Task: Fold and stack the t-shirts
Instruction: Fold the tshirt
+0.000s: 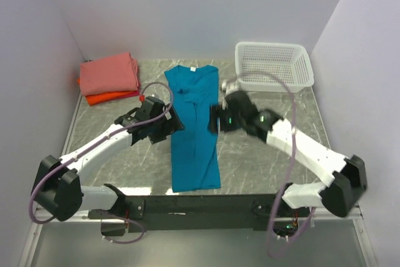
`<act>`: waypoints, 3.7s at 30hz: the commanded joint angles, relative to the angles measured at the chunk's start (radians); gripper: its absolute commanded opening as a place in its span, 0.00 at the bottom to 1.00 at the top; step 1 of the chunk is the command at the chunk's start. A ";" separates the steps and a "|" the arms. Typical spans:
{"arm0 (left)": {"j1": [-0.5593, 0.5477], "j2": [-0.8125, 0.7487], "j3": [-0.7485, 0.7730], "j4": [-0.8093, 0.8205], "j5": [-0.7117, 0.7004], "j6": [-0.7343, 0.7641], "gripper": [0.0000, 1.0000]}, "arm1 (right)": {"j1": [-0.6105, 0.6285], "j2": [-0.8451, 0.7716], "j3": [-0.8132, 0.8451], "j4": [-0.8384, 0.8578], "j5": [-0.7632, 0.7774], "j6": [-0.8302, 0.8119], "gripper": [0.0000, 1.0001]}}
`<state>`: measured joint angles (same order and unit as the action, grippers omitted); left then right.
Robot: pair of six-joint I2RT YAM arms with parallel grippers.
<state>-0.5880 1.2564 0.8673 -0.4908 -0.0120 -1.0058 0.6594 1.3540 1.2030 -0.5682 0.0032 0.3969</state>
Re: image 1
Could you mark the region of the blue t shirt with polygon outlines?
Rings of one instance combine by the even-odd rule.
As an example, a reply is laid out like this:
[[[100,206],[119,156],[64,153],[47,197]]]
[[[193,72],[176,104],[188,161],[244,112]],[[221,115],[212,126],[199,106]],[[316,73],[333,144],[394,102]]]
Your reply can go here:
[[[218,189],[218,136],[208,130],[210,107],[218,103],[218,68],[177,65],[164,74],[174,96],[173,108],[184,125],[171,137],[172,191]]]

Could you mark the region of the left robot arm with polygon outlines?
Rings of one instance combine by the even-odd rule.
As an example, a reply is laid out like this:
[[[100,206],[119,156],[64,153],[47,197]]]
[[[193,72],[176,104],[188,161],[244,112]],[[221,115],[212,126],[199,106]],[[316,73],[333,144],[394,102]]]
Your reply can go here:
[[[172,104],[148,96],[140,107],[116,118],[105,132],[81,148],[60,158],[45,157],[39,164],[29,202],[37,203],[58,221],[85,210],[125,218],[129,208],[120,189],[111,184],[83,186],[82,179],[141,140],[147,138],[155,144],[183,129]]]

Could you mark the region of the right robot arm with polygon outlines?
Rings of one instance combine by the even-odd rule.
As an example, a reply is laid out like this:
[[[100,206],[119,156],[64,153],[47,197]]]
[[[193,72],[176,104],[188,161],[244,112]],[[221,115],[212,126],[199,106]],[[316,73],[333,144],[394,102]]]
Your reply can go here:
[[[275,111],[259,110],[242,90],[229,93],[224,104],[210,107],[210,132],[238,129],[290,155],[317,176],[317,183],[285,185],[280,199],[291,209],[325,208],[345,218],[368,188],[365,162],[359,156],[339,154]]]

